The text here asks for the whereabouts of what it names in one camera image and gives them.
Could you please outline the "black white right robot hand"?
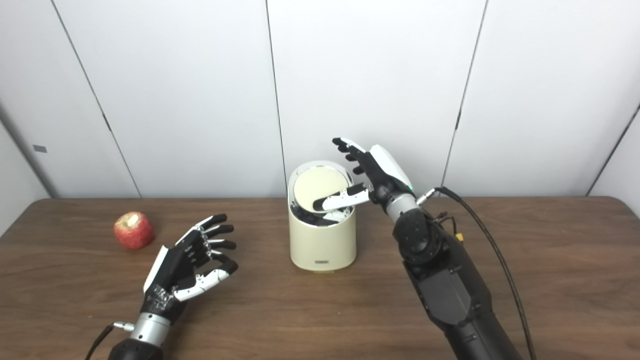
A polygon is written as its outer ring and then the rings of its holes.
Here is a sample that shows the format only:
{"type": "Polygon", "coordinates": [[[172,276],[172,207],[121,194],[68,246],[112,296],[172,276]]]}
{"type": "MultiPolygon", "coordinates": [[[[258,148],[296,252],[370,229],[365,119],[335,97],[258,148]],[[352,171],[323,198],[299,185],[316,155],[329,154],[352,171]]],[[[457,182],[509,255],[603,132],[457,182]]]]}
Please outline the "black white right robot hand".
{"type": "Polygon", "coordinates": [[[345,154],[349,162],[356,162],[354,174],[363,174],[368,183],[358,183],[336,193],[315,199],[312,208],[316,212],[330,212],[341,208],[355,207],[365,202],[380,205],[384,212],[393,202],[409,202],[410,208],[417,206],[413,185],[393,156],[381,145],[365,150],[346,137],[334,137],[332,143],[345,154]]]}

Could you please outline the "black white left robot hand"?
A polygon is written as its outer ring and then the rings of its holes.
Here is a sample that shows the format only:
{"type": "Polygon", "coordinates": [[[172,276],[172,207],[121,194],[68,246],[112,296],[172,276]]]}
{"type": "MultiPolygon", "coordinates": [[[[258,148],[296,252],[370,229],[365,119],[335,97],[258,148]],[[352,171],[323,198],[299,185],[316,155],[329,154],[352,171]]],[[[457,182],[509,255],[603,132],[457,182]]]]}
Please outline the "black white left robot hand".
{"type": "Polygon", "coordinates": [[[234,226],[227,215],[215,214],[193,225],[172,247],[162,246],[142,287],[141,313],[162,317],[174,325],[188,301],[226,280],[239,266],[222,249],[233,241],[216,239],[234,226]]]}

